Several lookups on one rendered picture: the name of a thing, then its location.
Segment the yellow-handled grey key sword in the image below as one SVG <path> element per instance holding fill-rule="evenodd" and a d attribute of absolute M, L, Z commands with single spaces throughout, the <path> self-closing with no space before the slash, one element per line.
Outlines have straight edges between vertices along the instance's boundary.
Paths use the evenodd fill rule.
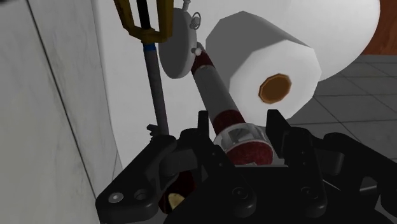
<path fill-rule="evenodd" d="M 150 84 L 157 123 L 149 124 L 150 136 L 168 135 L 169 126 L 164 102 L 162 80 L 158 63 L 157 43 L 164 43 L 172 36 L 174 0 L 156 0 L 159 30 L 151 27 L 147 0 L 136 0 L 140 26 L 134 23 L 129 0 L 113 0 L 122 27 L 143 44 L 143 53 Z"/>

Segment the brown wooden door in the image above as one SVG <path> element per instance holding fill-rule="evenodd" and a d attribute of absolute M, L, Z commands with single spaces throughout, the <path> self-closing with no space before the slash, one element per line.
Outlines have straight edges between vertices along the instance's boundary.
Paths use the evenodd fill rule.
<path fill-rule="evenodd" d="M 397 55 L 397 0 L 380 0 L 379 22 L 362 55 Z"/>

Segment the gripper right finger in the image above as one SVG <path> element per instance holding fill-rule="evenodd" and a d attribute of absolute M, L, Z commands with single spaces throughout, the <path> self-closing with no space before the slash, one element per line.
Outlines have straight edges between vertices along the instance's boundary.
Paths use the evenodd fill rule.
<path fill-rule="evenodd" d="M 339 132 L 322 139 L 267 112 L 267 137 L 291 169 L 306 224 L 393 224 L 397 218 L 397 163 Z"/>

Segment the red and grey stick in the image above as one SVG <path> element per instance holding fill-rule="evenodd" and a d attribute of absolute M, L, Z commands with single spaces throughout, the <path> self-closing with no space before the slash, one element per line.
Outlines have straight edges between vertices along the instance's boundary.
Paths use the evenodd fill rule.
<path fill-rule="evenodd" d="M 216 134 L 214 144 L 235 165 L 272 164 L 273 147 L 261 128 L 245 121 L 202 44 L 193 52 L 192 75 Z"/>

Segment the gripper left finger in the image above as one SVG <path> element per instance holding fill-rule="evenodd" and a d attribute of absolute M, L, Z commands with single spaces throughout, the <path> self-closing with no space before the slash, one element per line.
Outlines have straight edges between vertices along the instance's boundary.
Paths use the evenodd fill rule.
<path fill-rule="evenodd" d="M 98 196 L 100 224 L 135 224 L 152 219 L 166 203 L 170 186 L 182 182 L 190 194 L 162 224 L 237 224 L 256 211 L 257 198 L 220 146 L 208 137 L 208 113 L 200 111 L 198 126 L 150 143 Z"/>

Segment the grey round pocket watch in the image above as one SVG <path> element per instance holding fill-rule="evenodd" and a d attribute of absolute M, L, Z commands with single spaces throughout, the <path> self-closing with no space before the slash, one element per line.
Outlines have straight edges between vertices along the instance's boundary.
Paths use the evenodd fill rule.
<path fill-rule="evenodd" d="M 191 0 L 183 0 L 182 8 L 173 9 L 172 36 L 158 44 L 160 62 L 165 74 L 171 79 L 186 76 L 193 66 L 195 57 L 202 53 L 197 46 L 197 29 L 201 15 L 188 12 Z"/>

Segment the dark red and yellow thing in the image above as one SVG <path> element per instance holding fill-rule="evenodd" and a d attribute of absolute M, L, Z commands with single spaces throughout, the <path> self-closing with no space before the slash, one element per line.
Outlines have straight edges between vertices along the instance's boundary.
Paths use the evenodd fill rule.
<path fill-rule="evenodd" d="M 171 213 L 196 187 L 191 171 L 180 172 L 175 182 L 162 195 L 159 208 L 165 214 Z"/>

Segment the white toilet paper roll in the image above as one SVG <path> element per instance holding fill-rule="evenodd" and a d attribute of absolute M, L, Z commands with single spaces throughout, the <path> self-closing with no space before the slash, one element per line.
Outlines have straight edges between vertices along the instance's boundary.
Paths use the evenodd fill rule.
<path fill-rule="evenodd" d="M 311 47 L 245 11 L 220 19 L 205 49 L 244 119 L 261 126 L 269 109 L 291 118 L 322 74 Z"/>

